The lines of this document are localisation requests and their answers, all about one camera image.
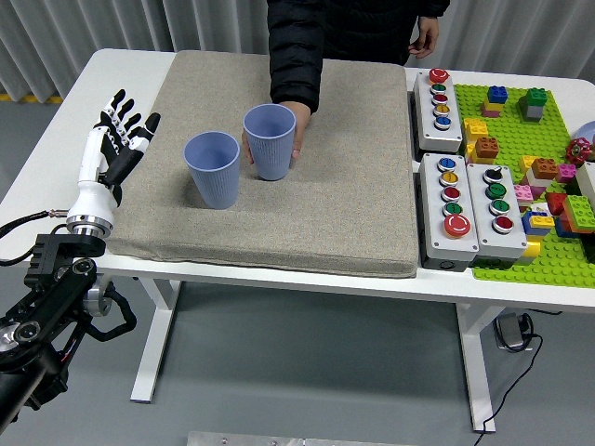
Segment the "person's right hand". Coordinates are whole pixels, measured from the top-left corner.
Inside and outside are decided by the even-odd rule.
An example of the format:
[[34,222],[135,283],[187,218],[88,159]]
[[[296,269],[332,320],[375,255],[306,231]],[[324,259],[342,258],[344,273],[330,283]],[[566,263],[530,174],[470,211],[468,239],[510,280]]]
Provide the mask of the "person's right hand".
[[[281,102],[281,105],[289,109],[292,113],[294,113],[296,117],[294,142],[292,146],[292,159],[296,160],[300,157],[300,153],[304,142],[305,131],[311,120],[311,109],[307,105],[297,101],[283,101]],[[242,148],[248,162],[252,164],[254,160],[252,157],[250,145],[245,131],[243,131],[242,134]]]

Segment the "person's left hand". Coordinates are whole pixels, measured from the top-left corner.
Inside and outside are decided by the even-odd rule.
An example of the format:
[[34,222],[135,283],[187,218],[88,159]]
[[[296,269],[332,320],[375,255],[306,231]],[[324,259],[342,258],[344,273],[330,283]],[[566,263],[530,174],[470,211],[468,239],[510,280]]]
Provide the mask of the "person's left hand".
[[418,37],[408,47],[408,53],[416,59],[424,59],[433,53],[439,33],[439,20],[436,17],[417,18]]

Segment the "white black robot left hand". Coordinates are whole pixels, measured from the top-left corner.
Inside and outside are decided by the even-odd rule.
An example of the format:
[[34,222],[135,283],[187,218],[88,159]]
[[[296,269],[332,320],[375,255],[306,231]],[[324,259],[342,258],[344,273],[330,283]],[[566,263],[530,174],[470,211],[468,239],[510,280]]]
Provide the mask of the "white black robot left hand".
[[125,90],[119,90],[89,131],[78,176],[79,194],[69,220],[91,217],[112,222],[122,200],[121,185],[143,158],[161,119],[157,112],[145,122],[138,113],[128,116],[134,105]]

